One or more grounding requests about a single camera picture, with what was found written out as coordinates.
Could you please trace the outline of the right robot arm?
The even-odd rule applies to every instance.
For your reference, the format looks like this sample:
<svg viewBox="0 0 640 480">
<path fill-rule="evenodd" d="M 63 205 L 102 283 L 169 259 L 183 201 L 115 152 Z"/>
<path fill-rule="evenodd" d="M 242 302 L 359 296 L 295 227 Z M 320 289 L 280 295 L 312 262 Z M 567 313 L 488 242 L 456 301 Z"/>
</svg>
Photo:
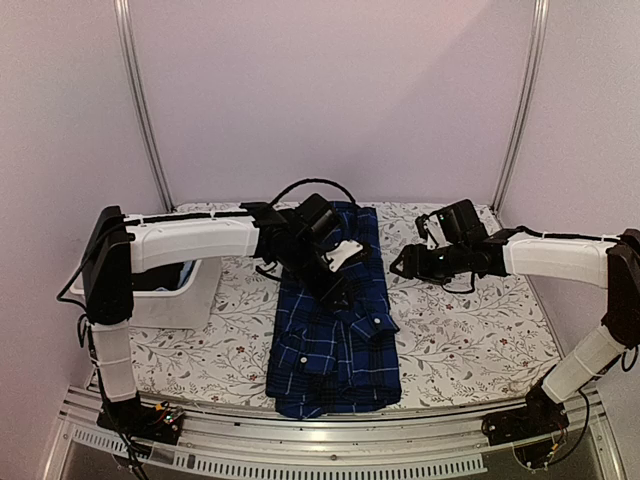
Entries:
<svg viewBox="0 0 640 480">
<path fill-rule="evenodd" d="M 537 436 L 560 404 L 626 352 L 639 350 L 639 232 L 615 236 L 537 232 L 525 226 L 488 233 L 473 203 L 460 200 L 418 217 L 420 244 L 405 246 L 392 273 L 445 286 L 456 275 L 539 276 L 607 292 L 606 312 L 592 330 L 528 393 L 517 427 Z"/>
</svg>

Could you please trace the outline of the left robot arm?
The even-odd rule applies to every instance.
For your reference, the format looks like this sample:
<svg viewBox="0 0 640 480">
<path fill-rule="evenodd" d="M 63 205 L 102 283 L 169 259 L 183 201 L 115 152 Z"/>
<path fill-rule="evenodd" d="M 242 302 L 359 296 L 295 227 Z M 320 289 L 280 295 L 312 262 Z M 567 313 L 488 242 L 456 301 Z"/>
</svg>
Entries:
<svg viewBox="0 0 640 480">
<path fill-rule="evenodd" d="M 347 307 L 351 291 L 341 269 L 363 250 L 318 193 L 292 208 L 271 200 L 227 211 L 126 215 L 114 205 L 100 212 L 56 300 L 79 308 L 78 341 L 92 349 L 109 415 L 126 433 L 138 434 L 149 415 L 135 384 L 131 320 L 194 313 L 196 298 L 189 291 L 211 290 L 215 280 L 204 266 L 224 257 L 279 265 L 322 306 Z"/>
</svg>

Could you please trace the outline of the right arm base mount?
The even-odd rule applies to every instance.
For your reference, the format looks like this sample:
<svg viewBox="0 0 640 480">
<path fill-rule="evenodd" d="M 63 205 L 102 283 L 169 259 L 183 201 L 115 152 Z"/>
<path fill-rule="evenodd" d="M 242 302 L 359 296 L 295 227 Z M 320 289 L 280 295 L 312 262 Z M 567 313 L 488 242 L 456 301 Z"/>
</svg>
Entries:
<svg viewBox="0 0 640 480">
<path fill-rule="evenodd" d="M 562 403 L 556 404 L 545 395 L 528 395 L 522 407 L 484 416 L 481 431 L 491 446 L 524 441 L 514 449 L 514 456 L 522 466 L 537 470 L 549 466 L 568 426 Z"/>
</svg>

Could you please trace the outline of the blue plaid long sleeve shirt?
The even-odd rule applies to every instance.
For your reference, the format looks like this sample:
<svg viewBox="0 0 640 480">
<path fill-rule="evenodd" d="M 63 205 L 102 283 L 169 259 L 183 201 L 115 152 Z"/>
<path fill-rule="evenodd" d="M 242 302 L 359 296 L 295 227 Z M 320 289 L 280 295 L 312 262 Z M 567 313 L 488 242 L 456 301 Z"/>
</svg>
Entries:
<svg viewBox="0 0 640 480">
<path fill-rule="evenodd" d="M 391 316 L 376 210 L 344 201 L 333 206 L 343 224 L 330 242 L 355 240 L 371 252 L 340 270 L 353 292 L 349 310 L 327 310 L 291 274 L 282 274 L 266 395 L 279 414 L 298 420 L 371 412 L 402 396 L 399 327 Z"/>
</svg>

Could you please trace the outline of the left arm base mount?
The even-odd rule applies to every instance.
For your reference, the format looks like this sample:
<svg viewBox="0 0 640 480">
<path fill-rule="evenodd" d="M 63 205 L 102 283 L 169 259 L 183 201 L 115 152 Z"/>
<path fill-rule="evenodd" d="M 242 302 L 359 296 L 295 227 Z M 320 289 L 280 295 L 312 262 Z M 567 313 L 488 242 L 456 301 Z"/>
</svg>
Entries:
<svg viewBox="0 0 640 480">
<path fill-rule="evenodd" d="M 142 404 L 140 396 L 124 401 L 104 400 L 97 425 L 126 437 L 177 445 L 185 420 L 184 409 L 164 401 Z"/>
</svg>

